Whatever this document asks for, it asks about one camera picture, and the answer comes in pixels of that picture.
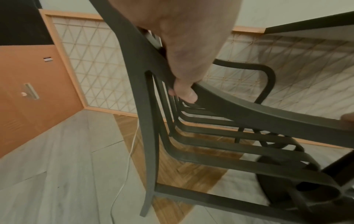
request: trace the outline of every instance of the electrical cord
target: electrical cord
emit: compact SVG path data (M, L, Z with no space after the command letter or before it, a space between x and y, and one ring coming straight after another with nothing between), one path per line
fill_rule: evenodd
M125 184L126 184L126 181L128 180L130 157L131 157L132 154L133 154L134 142L135 142L135 138L136 138L136 134L137 134L137 132L138 132L138 129L139 129L139 119L138 119L138 124L137 124L137 127L136 127L136 131L135 131L135 134L134 134L134 137L133 137L132 148L131 148L130 153L129 153L129 156L128 156L128 161L127 161L127 166L126 166L126 174L125 174L125 181L124 181L122 187L119 189L118 194L117 194L117 196L115 197L115 199L114 199L114 201L113 201L113 203L112 203L112 206L111 206L111 224L115 224L114 218L113 218L113 215L112 215L114 203L115 203L115 201L117 201L117 198L118 198L119 194L120 194L121 191L123 190L123 188L124 188L124 186L125 186Z

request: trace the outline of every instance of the door handle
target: door handle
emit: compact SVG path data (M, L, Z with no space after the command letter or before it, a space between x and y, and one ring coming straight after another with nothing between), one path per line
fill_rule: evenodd
M28 93L28 95L30 95L34 100L38 100L39 99L39 95L37 94L36 90L33 88L33 86L30 83L25 83L25 88L26 88L26 92Z

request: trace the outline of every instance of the finger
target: finger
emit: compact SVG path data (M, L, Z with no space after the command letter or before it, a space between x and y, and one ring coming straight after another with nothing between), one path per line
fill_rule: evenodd
M174 91L176 95L182 100L188 103L195 103L198 99L197 94L192 90L191 86L193 83L182 81L181 79L176 79L174 82Z
M170 96L176 96L176 92L173 89L169 89L169 95Z
M350 121L350 122L354 122L354 112L353 113L349 113L349 114L344 114L341 116L340 118L343 121Z

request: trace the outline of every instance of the wooden floor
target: wooden floor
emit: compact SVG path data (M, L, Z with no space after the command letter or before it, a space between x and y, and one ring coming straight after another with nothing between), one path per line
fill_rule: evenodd
M123 135L124 142L127 149L131 149L134 133L137 125L137 118L114 115L119 129ZM212 139L224 142L233 142L231 138L219 138L207 135L183 133L186 136L198 137L204 139ZM172 143L183 151L193 151L202 154L209 154L214 156L222 156L228 158L239 159L242 154L235 152L226 152L220 150L211 150L201 147L192 147L180 144L173 139ZM145 180L145 158L142 145L142 138L140 130L138 131L134 153L132 160L139 173L140 179L146 187ZM196 165L193 163L180 162L170 157L163 149L160 141L160 163L158 182L175 187L182 187L185 189L208 192L220 178L226 173L227 169L213 168L203 165ZM153 202L153 208L161 224L178 224L193 208L190 204L175 202L165 198L156 198Z

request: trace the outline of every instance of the lattice screen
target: lattice screen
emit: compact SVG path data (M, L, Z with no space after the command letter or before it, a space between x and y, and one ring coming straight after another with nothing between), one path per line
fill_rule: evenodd
M104 22L53 18L88 104L136 113L119 42ZM339 118L354 111L354 43L310 38L232 34L219 59L261 63L277 83L264 105ZM254 101L264 87L260 72L212 65L209 84Z

